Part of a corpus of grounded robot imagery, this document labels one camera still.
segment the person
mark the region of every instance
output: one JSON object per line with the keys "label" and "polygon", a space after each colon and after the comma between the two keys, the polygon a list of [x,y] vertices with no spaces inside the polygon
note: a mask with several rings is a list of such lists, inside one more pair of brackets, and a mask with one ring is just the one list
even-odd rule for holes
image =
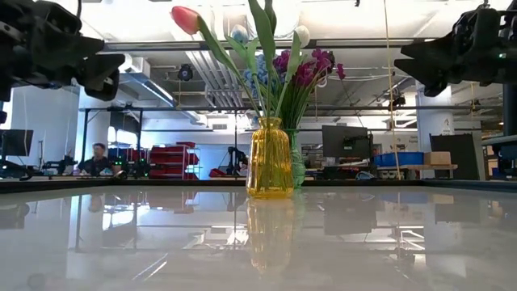
{"label": "person", "polygon": [[104,169],[111,170],[111,163],[104,157],[106,146],[100,142],[93,145],[94,156],[93,158],[80,162],[78,165],[79,170],[85,171],[90,175],[100,175]]}

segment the computer monitor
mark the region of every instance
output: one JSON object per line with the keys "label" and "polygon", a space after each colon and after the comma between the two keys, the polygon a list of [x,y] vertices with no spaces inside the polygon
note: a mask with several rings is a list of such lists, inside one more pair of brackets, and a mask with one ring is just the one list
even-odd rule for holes
{"label": "computer monitor", "polygon": [[372,155],[368,129],[323,125],[323,156],[364,160]]}
{"label": "computer monitor", "polygon": [[0,130],[2,156],[28,157],[31,153],[34,130],[9,129]]}

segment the pink tulip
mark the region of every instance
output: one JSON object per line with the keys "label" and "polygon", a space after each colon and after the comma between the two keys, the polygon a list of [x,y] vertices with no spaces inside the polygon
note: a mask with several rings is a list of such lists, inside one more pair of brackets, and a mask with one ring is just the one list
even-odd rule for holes
{"label": "pink tulip", "polygon": [[195,35],[200,30],[197,22],[197,17],[200,15],[194,10],[183,6],[174,6],[170,15],[176,24],[189,35]]}

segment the reflective table surface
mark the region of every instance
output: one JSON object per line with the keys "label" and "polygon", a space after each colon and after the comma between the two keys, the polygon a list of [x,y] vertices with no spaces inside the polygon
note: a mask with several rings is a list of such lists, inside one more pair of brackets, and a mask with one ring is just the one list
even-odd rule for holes
{"label": "reflective table surface", "polygon": [[0,290],[515,290],[517,199],[447,188],[0,196]]}

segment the cardboard box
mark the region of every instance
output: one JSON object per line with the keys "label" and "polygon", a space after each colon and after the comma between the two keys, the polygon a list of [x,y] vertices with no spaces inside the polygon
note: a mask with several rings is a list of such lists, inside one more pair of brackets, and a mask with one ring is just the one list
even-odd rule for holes
{"label": "cardboard box", "polygon": [[423,163],[426,165],[450,165],[451,164],[451,153],[450,152],[424,153]]}

